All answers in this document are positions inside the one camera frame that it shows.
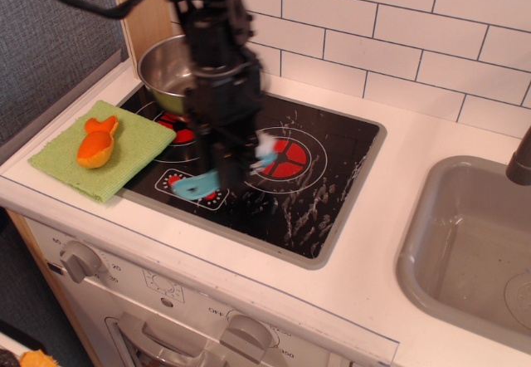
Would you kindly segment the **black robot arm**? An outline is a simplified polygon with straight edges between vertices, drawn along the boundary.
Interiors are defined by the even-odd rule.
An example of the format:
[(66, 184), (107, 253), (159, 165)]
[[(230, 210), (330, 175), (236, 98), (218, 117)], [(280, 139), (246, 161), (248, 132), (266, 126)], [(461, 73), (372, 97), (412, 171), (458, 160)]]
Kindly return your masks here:
[[(124, 2), (121, 16), (142, 1)], [(197, 176), (181, 189), (196, 194), (208, 180), (236, 186), (259, 166), (256, 117), (264, 91), (261, 63), (247, 46), (252, 16), (242, 0), (169, 1), (182, 26), (180, 53), (190, 76), (173, 83), (160, 105), (190, 124), (199, 163)]]

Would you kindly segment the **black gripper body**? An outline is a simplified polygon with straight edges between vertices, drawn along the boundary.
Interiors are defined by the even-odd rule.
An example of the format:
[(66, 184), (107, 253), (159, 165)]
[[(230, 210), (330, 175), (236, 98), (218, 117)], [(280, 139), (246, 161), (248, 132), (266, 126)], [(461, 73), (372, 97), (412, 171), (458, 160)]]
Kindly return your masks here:
[(240, 49), (225, 66), (190, 69), (194, 80), (184, 110), (197, 135), (218, 135), (235, 143), (256, 141), (256, 116), (262, 108), (261, 63), (249, 49)]

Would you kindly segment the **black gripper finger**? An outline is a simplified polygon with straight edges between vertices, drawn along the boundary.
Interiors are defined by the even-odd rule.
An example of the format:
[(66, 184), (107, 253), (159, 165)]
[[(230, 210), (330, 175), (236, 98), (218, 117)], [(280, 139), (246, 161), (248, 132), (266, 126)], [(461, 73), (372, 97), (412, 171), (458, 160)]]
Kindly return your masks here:
[(256, 162), (258, 137), (254, 129), (209, 129), (197, 133), (201, 174), (217, 173), (219, 188), (233, 188), (244, 181)]

